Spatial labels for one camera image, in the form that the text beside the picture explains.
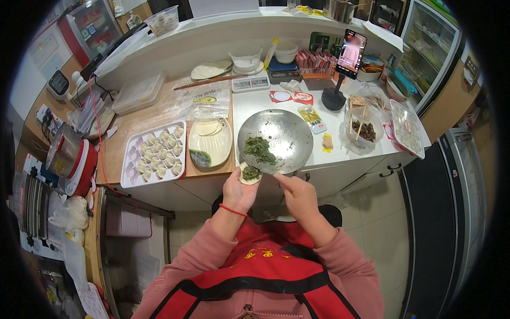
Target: smartphone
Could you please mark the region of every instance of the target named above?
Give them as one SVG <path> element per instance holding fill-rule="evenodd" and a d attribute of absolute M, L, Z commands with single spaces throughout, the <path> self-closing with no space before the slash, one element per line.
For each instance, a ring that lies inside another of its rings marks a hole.
<path fill-rule="evenodd" d="M 355 80 L 361 68 L 361 59 L 367 45 L 367 37 L 353 30 L 345 29 L 340 54 L 335 71 Z"/>

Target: red cable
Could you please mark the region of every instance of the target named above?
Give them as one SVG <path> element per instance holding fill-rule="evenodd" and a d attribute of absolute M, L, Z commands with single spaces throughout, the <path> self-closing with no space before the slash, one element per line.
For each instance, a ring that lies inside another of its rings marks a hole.
<path fill-rule="evenodd" d="M 113 189 L 110 184 L 108 183 L 108 180 L 106 179 L 106 174 L 105 174 L 105 166 L 103 164 L 103 146 L 101 144 L 101 127 L 99 127 L 99 118 L 97 117 L 97 111 L 96 111 L 96 108 L 95 108 L 95 101 L 94 101 L 94 94 L 92 93 L 92 85 L 90 84 L 90 79 L 92 78 L 92 74 L 89 76 L 89 88 L 90 88 L 90 98 L 92 99 L 92 106 L 94 107 L 94 113 L 95 113 L 95 116 L 96 116 L 96 121 L 97 121 L 97 131 L 99 133 L 99 157 L 101 158 L 101 168 L 103 170 L 103 177 L 105 179 L 105 182 L 106 182 L 106 185 L 108 185 L 108 188 L 110 188 L 112 191 L 114 191 L 115 193 L 119 194 L 119 195 L 122 195 L 124 197 L 127 197 L 125 194 L 121 193 L 121 192 L 118 192 L 116 191 L 115 189 Z M 131 197 L 127 197 L 130 201 L 133 202 L 133 205 L 135 205 L 135 210 L 138 210 L 138 207 L 136 206 L 136 203 L 135 201 L 131 198 Z"/>

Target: dumpling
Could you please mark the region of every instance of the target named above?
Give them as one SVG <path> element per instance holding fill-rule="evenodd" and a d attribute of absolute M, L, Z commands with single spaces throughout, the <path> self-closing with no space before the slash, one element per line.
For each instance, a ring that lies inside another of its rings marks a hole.
<path fill-rule="evenodd" d="M 145 168 L 146 168 L 146 164 L 145 164 L 145 161 L 141 160 L 138 162 L 138 166 L 137 166 L 137 170 L 140 174 L 143 174 L 143 172 L 145 171 Z"/>
<path fill-rule="evenodd" d="M 168 167 L 172 167 L 175 164 L 175 156 L 173 154 L 168 153 L 165 158 L 165 165 Z"/>
<path fill-rule="evenodd" d="M 159 151 L 161 151 L 161 148 L 162 148 L 162 147 L 163 147 L 163 146 L 162 146 L 161 144 L 159 144 L 159 143 L 154 143 L 154 145 L 152 146 L 152 149 L 154 150 L 154 152 L 159 152 Z"/>
<path fill-rule="evenodd" d="M 176 138 L 181 138 L 181 136 L 184 134 L 184 128 L 179 125 L 176 129 L 175 129 L 175 132 L 174 132 L 174 135 Z"/>
<path fill-rule="evenodd" d="M 156 169 L 156 174 L 158 174 L 158 176 L 160 178 L 165 177 L 165 175 L 166 175 L 166 166 L 165 166 L 165 164 L 159 164 L 158 165 L 158 168 Z"/>
<path fill-rule="evenodd" d="M 175 156 L 180 156 L 181 153 L 183 152 L 183 145 L 181 143 L 178 143 L 177 145 L 175 145 L 172 152 Z"/>
<path fill-rule="evenodd" d="M 147 144 L 152 146 L 152 145 L 154 145 L 155 142 L 156 142 L 156 135 L 154 135 L 154 133 L 150 133 L 149 135 L 147 135 Z"/>
<path fill-rule="evenodd" d="M 142 145 L 140 145 L 140 154 L 144 155 L 145 154 L 145 151 L 149 148 L 149 145 L 147 145 L 147 143 L 142 143 Z"/>
<path fill-rule="evenodd" d="M 175 139 L 175 137 L 172 135 L 168 136 L 168 138 L 166 140 L 166 147 L 169 150 L 171 150 L 172 148 L 175 147 L 176 144 L 177 144 L 177 140 Z"/>
<path fill-rule="evenodd" d="M 167 130 L 163 130 L 160 134 L 161 141 L 166 142 L 168 136 L 170 136 L 170 133 Z"/>
<path fill-rule="evenodd" d="M 143 172 L 143 179 L 148 182 L 150 179 L 150 176 L 152 175 L 152 170 L 150 168 L 146 168 Z"/>
<path fill-rule="evenodd" d="M 160 164 L 159 158 L 157 156 L 154 156 L 152 158 L 152 162 L 150 163 L 150 168 L 152 168 L 152 170 L 156 170 L 158 169 L 159 164 Z"/>
<path fill-rule="evenodd" d="M 181 170 L 183 170 L 183 164 L 181 162 L 176 162 L 175 165 L 172 167 L 172 172 L 175 175 L 179 175 L 181 173 Z"/>
<path fill-rule="evenodd" d="M 147 162 L 147 163 L 152 162 L 153 157 L 154 157 L 154 153 L 152 152 L 151 149 L 148 149 L 147 151 L 145 151 L 145 154 L 144 154 L 145 162 Z"/>

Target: person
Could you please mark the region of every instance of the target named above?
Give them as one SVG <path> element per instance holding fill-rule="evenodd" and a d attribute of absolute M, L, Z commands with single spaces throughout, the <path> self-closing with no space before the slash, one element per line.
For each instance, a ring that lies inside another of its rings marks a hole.
<path fill-rule="evenodd" d="M 246 214 L 260 182 L 240 176 L 237 167 L 222 203 L 149 284 L 133 319 L 383 317 L 374 263 L 326 219 L 341 224 L 336 207 L 318 207 L 310 183 L 275 174 L 297 222 L 256 225 Z"/>

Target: stainless steel pot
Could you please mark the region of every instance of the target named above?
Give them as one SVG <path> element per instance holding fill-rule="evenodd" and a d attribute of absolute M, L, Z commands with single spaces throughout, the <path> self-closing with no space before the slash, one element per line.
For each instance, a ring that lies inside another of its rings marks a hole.
<path fill-rule="evenodd" d="M 355 6 L 352 3 L 338 0 L 326 0 L 324 5 L 326 17 L 346 24 L 352 22 L 354 9 Z"/>
<path fill-rule="evenodd" d="M 72 168 L 79 160 L 81 144 L 78 133 L 63 123 L 49 146 L 46 169 L 58 176 L 71 177 Z"/>

